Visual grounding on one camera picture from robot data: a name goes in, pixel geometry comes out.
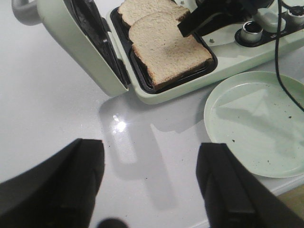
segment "knob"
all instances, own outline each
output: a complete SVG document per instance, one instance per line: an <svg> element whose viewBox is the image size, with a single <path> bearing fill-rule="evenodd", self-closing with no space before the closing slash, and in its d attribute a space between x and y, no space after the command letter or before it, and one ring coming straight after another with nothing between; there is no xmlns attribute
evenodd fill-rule
<svg viewBox="0 0 304 228"><path fill-rule="evenodd" d="M243 25L240 38L246 43L257 43L262 38L263 28L255 21L248 21Z"/></svg>

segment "white bread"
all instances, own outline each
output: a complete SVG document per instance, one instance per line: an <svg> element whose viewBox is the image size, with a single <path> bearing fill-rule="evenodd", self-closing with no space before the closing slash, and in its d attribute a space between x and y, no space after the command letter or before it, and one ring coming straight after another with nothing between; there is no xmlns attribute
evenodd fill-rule
<svg viewBox="0 0 304 228"><path fill-rule="evenodd" d="M190 11L171 0L125 0L118 9L123 21L132 26L137 20L156 12L171 13L176 20L182 20Z"/></svg>
<svg viewBox="0 0 304 228"><path fill-rule="evenodd" d="M129 30L132 48L146 65L156 90L212 59L193 36L181 35L178 23L171 14L158 12L138 20Z"/></svg>

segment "metal knob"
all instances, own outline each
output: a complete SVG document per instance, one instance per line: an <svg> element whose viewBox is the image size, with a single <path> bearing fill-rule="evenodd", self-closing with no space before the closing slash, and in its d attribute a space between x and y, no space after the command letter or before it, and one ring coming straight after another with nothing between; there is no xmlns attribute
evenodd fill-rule
<svg viewBox="0 0 304 228"><path fill-rule="evenodd" d="M248 21L243 25L240 38L246 43L257 43L262 38L263 28L255 21Z"/></svg>
<svg viewBox="0 0 304 228"><path fill-rule="evenodd" d="M293 26L301 26L304 24L304 10L303 7L295 6L292 10L287 10L286 20Z"/></svg>

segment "sandwich maker lid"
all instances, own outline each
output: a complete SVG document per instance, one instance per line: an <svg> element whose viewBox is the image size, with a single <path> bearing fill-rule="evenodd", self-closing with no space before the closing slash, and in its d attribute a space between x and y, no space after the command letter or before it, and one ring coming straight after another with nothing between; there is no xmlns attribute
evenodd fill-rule
<svg viewBox="0 0 304 228"><path fill-rule="evenodd" d="M38 0L37 6L48 32L107 95L128 91L124 63L93 0Z"/></svg>
<svg viewBox="0 0 304 228"><path fill-rule="evenodd" d="M300 103L304 85L283 84ZM220 83L207 99L204 121L213 143L226 143L252 173L292 177L304 173L304 113L271 72L246 72Z"/></svg>

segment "sandwich maker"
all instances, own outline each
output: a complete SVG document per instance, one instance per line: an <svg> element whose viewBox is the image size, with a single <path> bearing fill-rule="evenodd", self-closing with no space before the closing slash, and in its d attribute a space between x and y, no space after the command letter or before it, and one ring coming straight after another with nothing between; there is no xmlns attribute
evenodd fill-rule
<svg viewBox="0 0 304 228"><path fill-rule="evenodd" d="M304 0L285 2L293 6L304 5ZM199 1L176 3L193 12ZM255 31L252 22L233 23L216 28L202 37L196 34L196 39L211 52L213 60L175 83L155 90L145 66L132 51L128 28L122 22L118 8L110 11L105 19L100 17L92 0L37 0L28 5L30 4L37 4L38 20L42 21L52 37L109 96L123 94L133 86L140 100L147 104L158 104L258 66L275 56L275 33L265 32L262 43L252 44L250 37L249 42L246 41L247 38L245 42L239 38L240 30L248 26L245 36L253 38L261 31ZM13 10L20 21L21 17L26 16L26 12L20 15L17 7L13 6ZM267 10L272 10L275 15L276 1ZM271 13L268 16L269 11L262 11L260 15L269 20L273 17ZM290 29L286 25L280 38L280 54L304 45L303 28L303 25L299 25Z"/></svg>

